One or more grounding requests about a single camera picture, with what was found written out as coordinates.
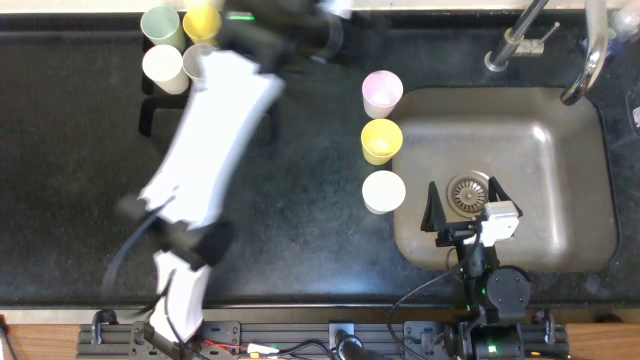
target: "sink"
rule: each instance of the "sink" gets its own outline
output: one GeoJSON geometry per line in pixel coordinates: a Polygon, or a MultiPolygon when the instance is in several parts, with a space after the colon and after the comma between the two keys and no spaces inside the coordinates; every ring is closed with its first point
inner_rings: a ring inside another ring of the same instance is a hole
{"type": "Polygon", "coordinates": [[[402,98],[391,115],[404,135],[392,167],[407,196],[394,232],[410,262],[445,268],[448,248],[420,231],[429,182],[447,220],[463,221],[486,201],[488,176],[524,213],[514,237],[496,244],[502,264],[573,272],[609,262],[618,233],[600,117],[586,99],[563,105],[561,92],[434,88],[402,98]]]}

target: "wooden table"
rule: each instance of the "wooden table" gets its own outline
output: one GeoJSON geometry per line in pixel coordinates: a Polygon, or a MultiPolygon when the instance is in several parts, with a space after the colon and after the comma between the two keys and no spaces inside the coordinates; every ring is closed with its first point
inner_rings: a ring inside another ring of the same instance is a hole
{"type": "MultiPolygon", "coordinates": [[[[570,324],[567,328],[572,359],[640,357],[640,325],[570,324]]],[[[79,325],[13,325],[10,329],[19,360],[74,359],[79,331],[79,325]]],[[[3,348],[9,360],[6,346],[3,348]]]]}

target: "drain strainer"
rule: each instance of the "drain strainer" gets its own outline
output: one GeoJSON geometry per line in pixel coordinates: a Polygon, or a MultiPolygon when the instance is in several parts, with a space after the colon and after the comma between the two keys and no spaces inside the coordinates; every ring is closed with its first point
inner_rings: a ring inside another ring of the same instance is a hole
{"type": "Polygon", "coordinates": [[[487,175],[475,170],[457,175],[447,187],[449,205],[465,217],[480,214],[484,204],[489,201],[488,180],[487,175]]]}

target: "plastic cup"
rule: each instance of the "plastic cup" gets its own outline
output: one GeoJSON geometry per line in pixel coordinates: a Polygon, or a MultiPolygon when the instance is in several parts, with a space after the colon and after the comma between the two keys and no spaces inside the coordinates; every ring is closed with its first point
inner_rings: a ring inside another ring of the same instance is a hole
{"type": "Polygon", "coordinates": [[[199,6],[187,11],[182,20],[184,32],[194,44],[217,45],[215,36],[222,25],[222,17],[213,6],[199,6]]]}
{"type": "Polygon", "coordinates": [[[182,55],[182,68],[194,83],[204,81],[204,73],[200,68],[200,57],[207,56],[217,49],[209,44],[196,44],[182,55]]]}
{"type": "Polygon", "coordinates": [[[182,55],[170,45],[157,45],[142,58],[142,71],[168,94],[182,94],[189,78],[182,70],[182,55]]]}
{"type": "Polygon", "coordinates": [[[364,111],[373,119],[386,118],[402,98],[402,81],[396,74],[372,72],[362,83],[364,111]]]}
{"type": "Polygon", "coordinates": [[[180,28],[180,16],[170,6],[156,6],[147,10],[140,19],[140,28],[156,45],[171,45],[184,51],[184,33],[180,28]]]}
{"type": "Polygon", "coordinates": [[[382,165],[402,147],[402,130],[391,120],[371,120],[362,128],[360,142],[364,158],[373,165],[382,165]]]}
{"type": "Polygon", "coordinates": [[[391,171],[376,171],[362,184],[364,204],[376,215],[397,209],[404,201],[406,193],[407,190],[400,176],[391,171]]]}

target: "chrome faucet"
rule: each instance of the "chrome faucet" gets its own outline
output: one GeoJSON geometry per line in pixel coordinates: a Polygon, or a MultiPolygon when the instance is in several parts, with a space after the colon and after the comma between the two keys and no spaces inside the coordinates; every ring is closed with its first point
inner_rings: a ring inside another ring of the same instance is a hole
{"type": "MultiPolygon", "coordinates": [[[[533,0],[514,27],[505,31],[504,41],[501,41],[494,51],[488,52],[484,58],[484,63],[489,70],[503,71],[507,68],[511,56],[523,53],[522,48],[528,49],[524,51],[526,55],[540,55],[544,51],[544,41],[558,28],[558,23],[541,40],[527,42],[524,34],[540,15],[547,2],[549,0],[533,0]]],[[[598,78],[607,56],[608,24],[605,0],[585,0],[584,3],[589,37],[587,59],[576,81],[560,96],[560,101],[565,105],[575,104],[589,91],[598,78]]]]}

